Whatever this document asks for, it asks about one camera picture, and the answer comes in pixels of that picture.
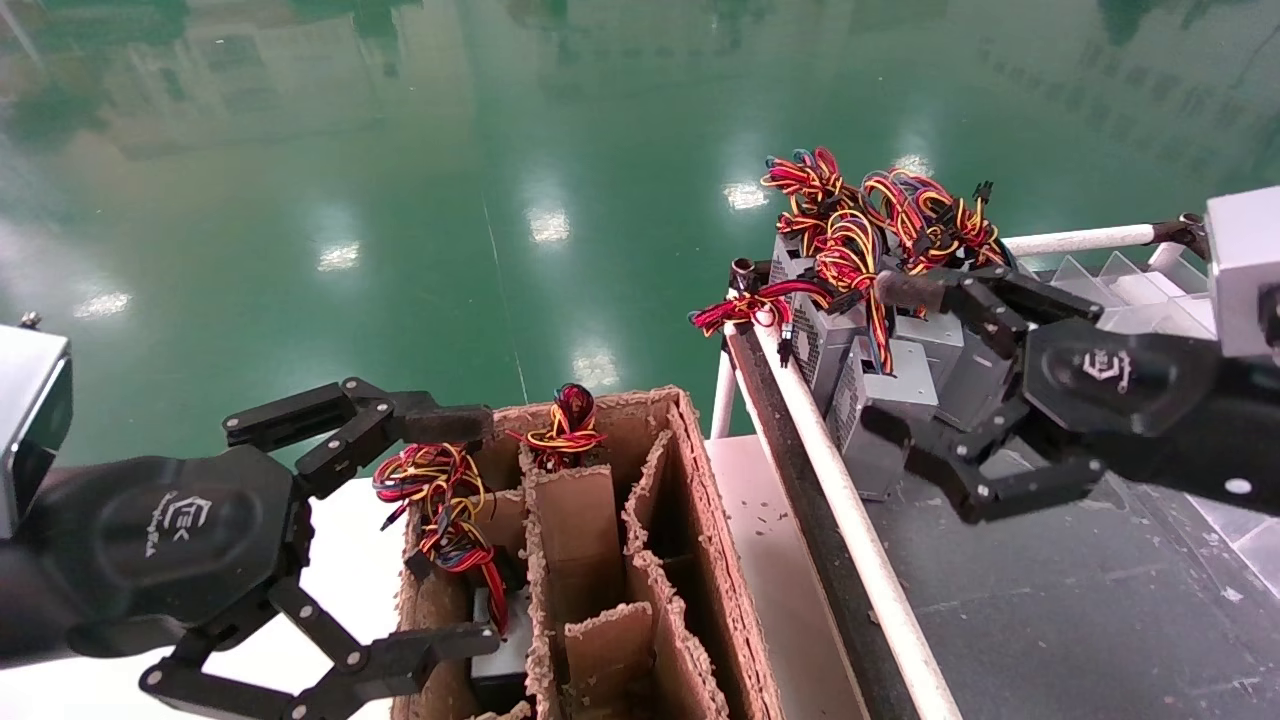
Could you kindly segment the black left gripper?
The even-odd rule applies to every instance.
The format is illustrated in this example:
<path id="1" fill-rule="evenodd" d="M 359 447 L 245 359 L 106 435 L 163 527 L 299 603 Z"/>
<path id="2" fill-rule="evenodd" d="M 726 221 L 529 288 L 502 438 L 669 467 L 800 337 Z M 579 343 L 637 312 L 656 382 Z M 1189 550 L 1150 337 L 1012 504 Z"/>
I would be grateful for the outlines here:
<path id="1" fill-rule="evenodd" d="M 293 578 L 312 534 L 306 498 L 329 497 L 398 443 L 484 441 L 490 407 L 347 378 L 233 413 L 221 427 L 241 447 L 50 471 L 3 542 L 4 665 L 122 659 L 179 641 L 140 679 L 169 708 L 349 719 L 375 700 L 419 694 L 442 664 L 499 650 L 497 630 L 480 623 L 360 644 Z M 319 436 L 294 477 L 266 455 Z M 297 694 L 207 674 L 214 652 L 253 634 L 255 614 L 288 618 L 330 669 Z"/>

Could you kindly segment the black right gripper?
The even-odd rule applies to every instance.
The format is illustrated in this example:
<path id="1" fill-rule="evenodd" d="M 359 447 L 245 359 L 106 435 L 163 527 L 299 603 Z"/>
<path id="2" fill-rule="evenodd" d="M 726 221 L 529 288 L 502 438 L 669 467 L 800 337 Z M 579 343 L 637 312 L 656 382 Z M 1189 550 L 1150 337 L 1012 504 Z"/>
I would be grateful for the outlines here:
<path id="1" fill-rule="evenodd" d="M 1102 304 L 1007 266 L 881 272 L 876 297 L 948 313 L 1006 360 L 1025 345 L 1028 402 L 1001 404 L 974 430 L 876 406 L 860 413 L 861 428 L 901 446 L 905 468 L 941 489 L 964 523 L 1084 500 L 1107 469 L 1125 480 L 1277 514 L 1275 361 L 1225 357 L 1212 340 L 1102 331 L 1093 325 Z M 1068 450 L 1053 445 L 1060 429 Z M 1042 465 L 986 473 L 1010 439 L 1044 441 Z"/>

